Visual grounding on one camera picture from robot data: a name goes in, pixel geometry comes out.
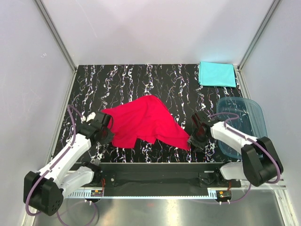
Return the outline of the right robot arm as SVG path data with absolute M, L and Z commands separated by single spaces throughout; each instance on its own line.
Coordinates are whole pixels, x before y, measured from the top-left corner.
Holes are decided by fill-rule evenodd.
M 195 129 L 188 143 L 203 150 L 210 139 L 221 141 L 241 155 L 240 162 L 226 163 L 214 174 L 214 182 L 225 186 L 230 180 L 247 180 L 251 185 L 276 184 L 284 169 L 272 141 L 268 137 L 257 138 L 245 134 L 229 125 L 229 121 L 239 119 L 236 113 L 226 112 L 207 115 L 203 111 L 191 117 Z

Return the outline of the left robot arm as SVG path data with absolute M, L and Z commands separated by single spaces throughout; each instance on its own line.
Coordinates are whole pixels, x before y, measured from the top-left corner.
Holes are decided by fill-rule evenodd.
M 91 113 L 52 161 L 37 172 L 29 171 L 26 174 L 23 199 L 28 215 L 35 215 L 29 210 L 34 208 L 38 213 L 52 216 L 72 192 L 84 185 L 100 184 L 102 170 L 98 163 L 84 162 L 75 172 L 68 172 L 91 147 L 96 144 L 106 145 L 113 140 L 112 124 L 111 115 Z

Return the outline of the red t shirt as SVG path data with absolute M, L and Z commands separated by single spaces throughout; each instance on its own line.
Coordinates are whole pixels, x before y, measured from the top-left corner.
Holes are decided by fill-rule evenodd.
M 134 148 L 137 139 L 154 144 L 159 140 L 188 151 L 189 134 L 174 120 L 167 107 L 153 95 L 102 110 L 112 117 L 109 122 L 118 148 Z

